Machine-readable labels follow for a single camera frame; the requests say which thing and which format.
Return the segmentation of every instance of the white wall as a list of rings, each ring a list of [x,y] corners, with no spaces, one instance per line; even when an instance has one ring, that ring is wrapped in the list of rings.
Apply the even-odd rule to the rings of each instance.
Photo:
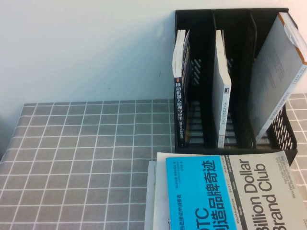
[[[0,152],[24,103],[171,98],[174,10],[286,6],[307,40],[299,1],[0,1]]]

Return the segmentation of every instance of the white book cover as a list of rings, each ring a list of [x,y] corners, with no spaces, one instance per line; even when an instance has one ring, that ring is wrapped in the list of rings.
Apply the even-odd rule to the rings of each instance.
[[[156,162],[148,162],[147,174],[147,191],[146,191],[146,209],[145,209],[145,223],[144,230],[153,229],[154,221],[154,191],[155,191],[155,168]]]
[[[231,79],[228,73],[222,31],[216,31],[215,59],[213,74],[213,117],[218,135],[218,148],[224,147],[227,114],[231,91]]]
[[[279,13],[253,64],[249,117],[259,142],[307,69],[307,45],[289,14]]]

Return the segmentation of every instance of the grid pattern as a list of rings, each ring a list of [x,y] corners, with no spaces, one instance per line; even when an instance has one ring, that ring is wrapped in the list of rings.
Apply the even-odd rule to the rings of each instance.
[[[307,94],[292,94],[286,103],[286,111],[298,150],[291,170],[307,207]]]
[[[173,100],[25,104],[0,162],[0,230],[143,230]]]

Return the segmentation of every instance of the book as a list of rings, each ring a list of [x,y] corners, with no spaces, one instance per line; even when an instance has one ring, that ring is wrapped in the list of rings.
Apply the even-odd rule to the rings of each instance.
[[[145,209],[144,230],[153,229],[155,168],[156,168],[156,162],[149,161],[148,162],[148,174],[147,174],[147,191],[146,191],[146,209]]]
[[[188,110],[188,88],[190,79],[189,31],[178,30],[173,53],[173,75],[175,81],[175,110],[177,117],[178,145],[183,147],[187,141],[186,120]]]
[[[217,132],[217,147],[223,148],[226,133],[227,115],[231,91],[231,79],[228,73],[222,31],[216,31],[215,58],[213,74],[213,118]]]
[[[307,70],[307,44],[279,13],[252,67],[248,112],[259,142]]]
[[[166,158],[171,230],[307,230],[283,151]]]
[[[157,153],[155,191],[154,191],[154,212],[153,212],[153,230],[169,230],[169,205],[167,194],[166,179],[166,158],[170,157],[190,157],[200,156],[193,154],[180,153]]]

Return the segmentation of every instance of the desk organizer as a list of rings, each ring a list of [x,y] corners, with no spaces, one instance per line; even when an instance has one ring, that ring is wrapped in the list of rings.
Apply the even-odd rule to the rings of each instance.
[[[190,30],[192,62],[187,121],[191,138],[184,147],[178,145],[177,116],[174,111],[176,153],[232,155],[284,150],[289,163],[292,163],[297,154],[296,138],[285,106],[259,144],[256,144],[247,110],[252,63],[279,12],[288,12],[288,9],[176,11],[175,35],[177,30]],[[232,80],[224,149],[216,148],[217,134],[212,112],[216,30],[224,30],[226,56]]]

